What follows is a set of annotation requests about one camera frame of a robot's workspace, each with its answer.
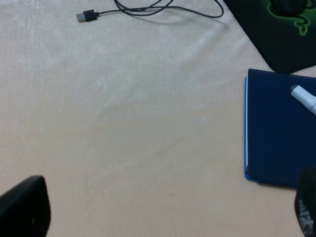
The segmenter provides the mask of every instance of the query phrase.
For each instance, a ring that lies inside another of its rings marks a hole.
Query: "white fabric surface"
[[[49,237],[302,236],[295,192],[244,178],[244,77],[270,68],[221,3],[1,0],[0,193],[44,175]]]

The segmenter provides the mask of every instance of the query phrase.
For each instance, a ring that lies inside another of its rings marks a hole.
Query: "blue folder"
[[[316,79],[249,69],[245,79],[244,170],[248,180],[296,188],[316,167],[316,116],[289,93],[316,95]]]

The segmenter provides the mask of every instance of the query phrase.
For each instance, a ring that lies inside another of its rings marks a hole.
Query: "green logo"
[[[306,36],[311,24],[310,17],[316,12],[316,0],[307,0],[304,11],[296,17],[283,17],[278,15],[278,13],[271,7],[270,1],[268,4],[268,12],[278,19],[293,22],[294,26],[298,28],[300,35]]]

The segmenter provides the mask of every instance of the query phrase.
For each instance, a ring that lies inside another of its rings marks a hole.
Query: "black mouse pad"
[[[292,73],[316,65],[316,0],[296,17],[282,17],[270,0],[224,0],[272,70]]]

